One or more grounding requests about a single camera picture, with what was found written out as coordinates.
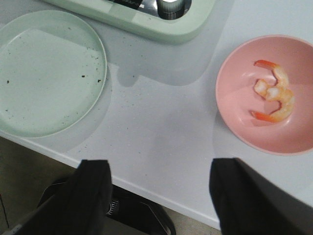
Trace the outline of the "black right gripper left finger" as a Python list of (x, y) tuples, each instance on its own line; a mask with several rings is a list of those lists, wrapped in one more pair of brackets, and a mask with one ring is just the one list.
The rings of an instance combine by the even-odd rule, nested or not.
[(108, 161), (82, 160), (67, 182), (16, 233), (101, 235), (111, 196)]

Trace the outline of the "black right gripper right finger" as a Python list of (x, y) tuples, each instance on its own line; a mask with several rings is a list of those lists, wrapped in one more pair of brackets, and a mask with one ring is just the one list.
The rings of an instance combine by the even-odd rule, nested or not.
[(209, 191), (223, 235), (311, 235), (313, 209), (239, 158), (211, 163)]

